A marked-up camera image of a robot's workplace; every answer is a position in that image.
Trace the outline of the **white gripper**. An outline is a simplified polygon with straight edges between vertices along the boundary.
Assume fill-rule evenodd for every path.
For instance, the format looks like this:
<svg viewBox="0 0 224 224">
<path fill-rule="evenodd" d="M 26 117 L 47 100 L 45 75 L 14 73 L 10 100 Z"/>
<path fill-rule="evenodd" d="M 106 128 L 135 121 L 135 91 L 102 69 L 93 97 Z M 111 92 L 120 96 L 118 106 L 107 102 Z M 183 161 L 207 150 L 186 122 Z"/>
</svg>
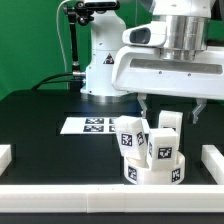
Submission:
<svg viewBox="0 0 224 224">
<path fill-rule="evenodd" d="M 192 123 L 207 105 L 206 99 L 224 100 L 224 46 L 202 47 L 195 36 L 172 32 L 165 23 L 151 23 L 123 32 L 115 58 L 112 85 L 136 92 L 141 115 L 147 117 L 147 95 L 196 100 Z"/>
</svg>

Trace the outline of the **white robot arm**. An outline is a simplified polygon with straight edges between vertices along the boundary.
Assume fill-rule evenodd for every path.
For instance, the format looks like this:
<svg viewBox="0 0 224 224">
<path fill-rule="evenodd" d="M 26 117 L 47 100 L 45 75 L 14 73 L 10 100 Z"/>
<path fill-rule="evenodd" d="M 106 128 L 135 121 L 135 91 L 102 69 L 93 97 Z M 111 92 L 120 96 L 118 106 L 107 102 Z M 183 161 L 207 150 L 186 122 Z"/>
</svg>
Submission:
<svg viewBox="0 0 224 224">
<path fill-rule="evenodd" d="M 113 64 L 115 89 L 141 96 L 194 98 L 193 122 L 209 99 L 224 100 L 224 46 L 208 38 L 215 5 L 224 0 L 140 0 L 152 21 L 127 29 L 124 46 L 104 61 Z"/>
</svg>

